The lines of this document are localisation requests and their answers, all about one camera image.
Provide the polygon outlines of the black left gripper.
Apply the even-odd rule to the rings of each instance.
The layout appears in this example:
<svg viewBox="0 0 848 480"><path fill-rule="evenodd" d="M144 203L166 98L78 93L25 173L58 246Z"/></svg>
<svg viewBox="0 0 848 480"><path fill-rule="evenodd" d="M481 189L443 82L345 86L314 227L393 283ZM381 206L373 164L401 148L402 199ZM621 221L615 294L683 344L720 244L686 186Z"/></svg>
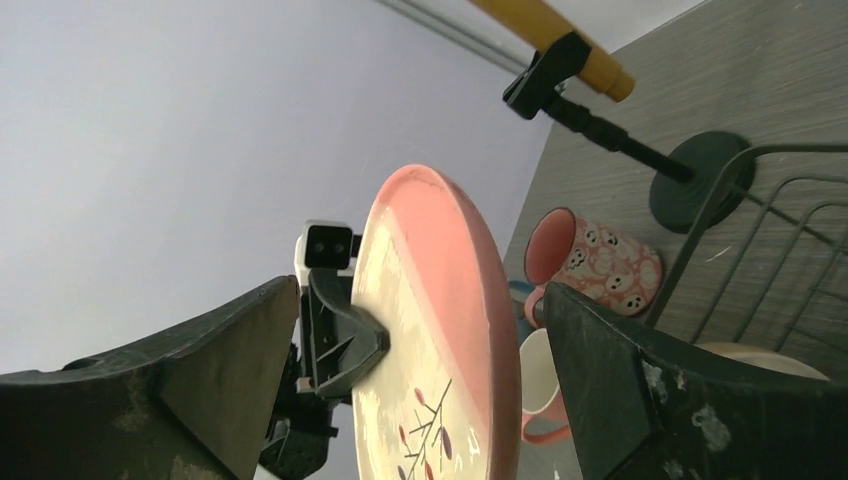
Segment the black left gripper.
<svg viewBox="0 0 848 480"><path fill-rule="evenodd" d="M353 387L390 350L388 330L352 304L352 287L353 278L334 269L309 273L299 332L290 344L258 460L276 479L305 479L324 466L330 440L338 435L334 409L351 403ZM315 392L298 388L309 378Z"/></svg>

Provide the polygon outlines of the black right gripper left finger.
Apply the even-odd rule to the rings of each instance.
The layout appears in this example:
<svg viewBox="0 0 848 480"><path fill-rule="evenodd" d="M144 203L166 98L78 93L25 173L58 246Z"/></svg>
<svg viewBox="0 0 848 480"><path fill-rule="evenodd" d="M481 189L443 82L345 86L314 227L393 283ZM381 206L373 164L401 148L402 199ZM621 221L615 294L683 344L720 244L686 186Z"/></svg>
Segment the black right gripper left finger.
<svg viewBox="0 0 848 480"><path fill-rule="evenodd" d="M280 276L63 369L1 378L5 479L250 479L299 309Z"/></svg>

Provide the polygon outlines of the plain pink mug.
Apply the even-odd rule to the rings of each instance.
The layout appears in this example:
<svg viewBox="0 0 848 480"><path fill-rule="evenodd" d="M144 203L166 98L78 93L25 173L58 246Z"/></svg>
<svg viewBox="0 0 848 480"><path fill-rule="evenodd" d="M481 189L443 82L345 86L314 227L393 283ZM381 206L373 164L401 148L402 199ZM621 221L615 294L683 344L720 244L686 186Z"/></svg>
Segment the plain pink mug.
<svg viewBox="0 0 848 480"><path fill-rule="evenodd" d="M535 329L521 341L519 347L521 367L522 439L533 445L548 445L563 441L572 434L559 379L554 365L547 329L541 315L536 313L537 303L543 299L544 289L536 287L525 301L525 316ZM557 427L544 433L529 433L533 420L547 420Z"/></svg>

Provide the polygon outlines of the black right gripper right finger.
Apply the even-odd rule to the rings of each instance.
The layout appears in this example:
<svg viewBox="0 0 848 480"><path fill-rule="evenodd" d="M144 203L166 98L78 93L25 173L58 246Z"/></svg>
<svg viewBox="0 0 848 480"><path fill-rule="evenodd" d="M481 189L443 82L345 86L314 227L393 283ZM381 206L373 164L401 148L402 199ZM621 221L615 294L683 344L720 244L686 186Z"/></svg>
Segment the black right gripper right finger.
<svg viewBox="0 0 848 480"><path fill-rule="evenodd" d="M737 362L551 283L548 338L586 479L843 479L847 389Z"/></svg>

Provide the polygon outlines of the blue mug yellow inside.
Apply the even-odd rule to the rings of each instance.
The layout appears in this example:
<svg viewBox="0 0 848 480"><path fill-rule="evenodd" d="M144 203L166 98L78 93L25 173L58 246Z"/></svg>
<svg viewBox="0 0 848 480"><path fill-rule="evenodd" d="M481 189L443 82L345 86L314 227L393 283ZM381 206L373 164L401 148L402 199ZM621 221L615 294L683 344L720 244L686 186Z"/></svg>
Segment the blue mug yellow inside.
<svg viewBox="0 0 848 480"><path fill-rule="evenodd" d="M512 311L518 337L519 340L522 340L534 329L534 326L528 322L524 311L525 301L528 295L533 291L534 287L529 283L515 279L510 279L508 281L508 286L510 289Z"/></svg>

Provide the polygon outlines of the pink beige leaf plate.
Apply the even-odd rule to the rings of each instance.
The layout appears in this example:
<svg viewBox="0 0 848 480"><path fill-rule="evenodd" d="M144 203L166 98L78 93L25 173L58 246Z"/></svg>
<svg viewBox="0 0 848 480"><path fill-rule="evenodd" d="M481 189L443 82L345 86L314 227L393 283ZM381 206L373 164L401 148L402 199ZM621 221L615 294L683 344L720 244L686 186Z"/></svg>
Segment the pink beige leaf plate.
<svg viewBox="0 0 848 480"><path fill-rule="evenodd" d="M354 306L389 334L352 392L363 479L513 479L519 345L506 274L478 209L449 177L408 165L379 190Z"/></svg>

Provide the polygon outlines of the pink patterned mug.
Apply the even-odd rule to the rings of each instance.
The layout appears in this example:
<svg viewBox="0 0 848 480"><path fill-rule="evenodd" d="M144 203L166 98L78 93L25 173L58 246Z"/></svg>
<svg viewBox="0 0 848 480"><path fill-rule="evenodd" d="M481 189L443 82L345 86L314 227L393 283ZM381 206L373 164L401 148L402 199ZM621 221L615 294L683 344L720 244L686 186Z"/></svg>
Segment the pink patterned mug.
<svg viewBox="0 0 848 480"><path fill-rule="evenodd" d="M537 307L551 282L633 317L650 306L663 277L662 260L652 247L564 207L536 225L525 249L524 271L534 286L524 302L525 317L536 327L544 325Z"/></svg>

